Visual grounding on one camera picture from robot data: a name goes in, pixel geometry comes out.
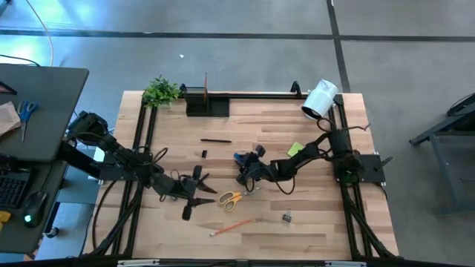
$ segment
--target concrete floor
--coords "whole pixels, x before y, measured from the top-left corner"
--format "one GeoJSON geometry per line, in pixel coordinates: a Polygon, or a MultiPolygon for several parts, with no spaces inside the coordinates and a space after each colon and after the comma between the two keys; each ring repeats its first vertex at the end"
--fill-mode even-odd
{"type": "MultiPolygon", "coordinates": [[[[31,2],[54,29],[332,32],[324,0],[31,2]]],[[[475,35],[473,1],[334,0],[334,5],[340,34],[475,35]]],[[[0,28],[40,29],[41,25],[23,1],[13,0],[0,17],[0,28]]],[[[45,37],[0,39],[0,53],[42,65],[49,62],[45,37]]],[[[77,110],[96,112],[111,127],[122,92],[141,90],[160,74],[173,82],[200,85],[208,73],[211,90],[288,91],[293,80],[306,90],[319,79],[341,86],[333,41],[54,37],[53,43],[56,66],[91,71],[77,110]]],[[[434,216],[445,195],[435,157],[429,145],[415,149],[407,142],[442,119],[457,99],[473,93],[475,42],[342,42],[342,47],[351,91],[364,94],[375,146],[381,155],[394,157],[385,173],[400,255],[475,266],[475,216],[434,216]]],[[[62,208],[62,213],[71,215],[59,218],[73,216],[79,209],[62,208]]],[[[87,227],[87,220],[81,227],[87,227]]],[[[67,239],[62,237],[62,247],[68,246],[67,239]]],[[[58,249],[53,241],[40,252],[58,249]]],[[[78,244],[82,244],[79,234],[71,235],[70,248],[78,244]]]]}

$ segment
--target wooden table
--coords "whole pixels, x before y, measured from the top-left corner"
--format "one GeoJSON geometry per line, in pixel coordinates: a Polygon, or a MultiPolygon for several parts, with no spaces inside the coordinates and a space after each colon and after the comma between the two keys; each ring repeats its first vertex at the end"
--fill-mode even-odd
{"type": "MultiPolygon", "coordinates": [[[[114,136],[125,147],[131,147],[140,109],[141,91],[126,91],[122,98],[114,136]]],[[[366,125],[363,96],[346,93],[349,126],[366,125]]],[[[264,162],[285,159],[293,142],[314,141],[322,131],[307,119],[300,109],[303,100],[232,99],[229,118],[187,117],[185,102],[176,101],[157,114],[152,152],[168,147],[159,164],[166,172],[177,169],[190,174],[195,165],[210,173],[206,184],[218,195],[199,191],[198,197],[217,199],[225,191],[245,190],[235,177],[238,167],[233,154],[252,151],[257,144],[265,147],[264,162]],[[229,139],[232,144],[205,143],[201,138],[229,139]],[[206,159],[201,151],[207,150],[206,159]]],[[[146,125],[142,133],[145,141],[146,125]]],[[[374,151],[371,132],[351,130],[353,148],[362,154],[374,151]]],[[[261,190],[244,197],[234,211],[226,212],[211,203],[194,208],[191,219],[181,219],[184,200],[160,196],[152,189],[144,191],[134,258],[207,258],[207,259],[273,259],[273,260],[345,260],[350,259],[341,192],[333,176],[330,162],[316,160],[304,166],[295,178],[293,194],[282,194],[275,183],[260,181],[261,190]],[[282,214],[292,209],[292,223],[282,221],[282,214]],[[241,220],[253,219],[226,233],[209,234],[241,220]]],[[[282,182],[284,190],[291,182],[282,182]]],[[[106,186],[102,186],[98,202],[106,186]]],[[[124,182],[118,182],[106,197],[97,220],[98,242],[117,220],[124,182]]],[[[361,184],[367,222],[387,248],[397,254],[390,213],[382,190],[376,185],[361,184]]],[[[363,251],[358,226],[355,227],[358,247],[363,251]]],[[[128,230],[124,230],[122,247],[128,230]]],[[[89,229],[85,252],[91,251],[89,229]]]]}

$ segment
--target pencil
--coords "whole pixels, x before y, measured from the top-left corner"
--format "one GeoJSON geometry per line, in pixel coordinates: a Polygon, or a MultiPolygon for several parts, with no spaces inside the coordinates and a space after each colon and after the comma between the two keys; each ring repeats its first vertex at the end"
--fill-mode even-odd
{"type": "Polygon", "coordinates": [[[242,221],[242,222],[238,222],[238,223],[236,223],[236,224],[234,224],[234,225],[225,227],[225,228],[223,228],[223,229],[221,229],[221,230],[218,230],[218,231],[216,231],[216,232],[214,232],[214,233],[210,233],[209,236],[212,237],[212,236],[215,236],[215,235],[217,235],[217,234],[221,234],[221,233],[223,233],[224,231],[231,230],[231,229],[233,229],[233,228],[236,228],[236,227],[238,227],[238,226],[241,226],[241,225],[243,225],[243,224],[245,224],[245,223],[250,223],[250,222],[252,222],[252,219],[244,220],[244,221],[242,221]]]}

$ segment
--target scissor handle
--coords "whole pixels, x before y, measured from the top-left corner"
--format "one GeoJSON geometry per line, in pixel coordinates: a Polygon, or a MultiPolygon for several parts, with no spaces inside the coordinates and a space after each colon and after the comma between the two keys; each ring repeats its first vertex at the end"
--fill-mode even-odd
{"type": "Polygon", "coordinates": [[[16,109],[20,119],[27,121],[31,114],[38,108],[38,103],[22,100],[16,109]]]}
{"type": "Polygon", "coordinates": [[[242,198],[243,196],[240,195],[238,197],[228,200],[227,202],[224,203],[224,210],[232,211],[233,209],[235,209],[236,203],[242,198]]]}
{"type": "Polygon", "coordinates": [[[237,197],[239,195],[240,195],[240,192],[227,191],[226,193],[221,195],[221,197],[218,199],[218,202],[220,204],[224,204],[228,202],[228,200],[231,200],[232,198],[237,197]]]}

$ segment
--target green plant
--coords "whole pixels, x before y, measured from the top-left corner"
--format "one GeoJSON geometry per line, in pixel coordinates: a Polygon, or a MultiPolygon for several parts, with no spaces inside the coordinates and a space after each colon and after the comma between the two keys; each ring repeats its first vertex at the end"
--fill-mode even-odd
{"type": "Polygon", "coordinates": [[[160,77],[150,81],[150,85],[143,92],[145,106],[152,108],[161,104],[170,104],[180,96],[178,84],[170,84],[167,79],[160,77]]]}

